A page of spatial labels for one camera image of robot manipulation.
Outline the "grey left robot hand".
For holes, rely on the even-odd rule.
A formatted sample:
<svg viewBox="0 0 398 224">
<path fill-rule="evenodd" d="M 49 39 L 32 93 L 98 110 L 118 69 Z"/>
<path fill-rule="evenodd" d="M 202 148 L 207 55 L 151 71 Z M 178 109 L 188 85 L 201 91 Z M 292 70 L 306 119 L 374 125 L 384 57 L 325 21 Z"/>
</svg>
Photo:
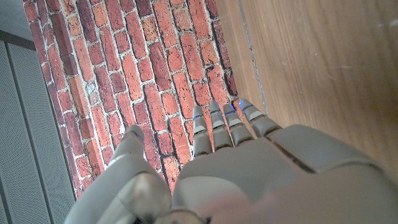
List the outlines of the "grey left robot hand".
<svg viewBox="0 0 398 224">
<path fill-rule="evenodd" d="M 67 223 L 396 223 L 397 182 L 349 145 L 302 125 L 280 127 L 247 100 L 193 109 L 193 159 L 169 187 L 127 128 L 108 168 Z"/>
</svg>

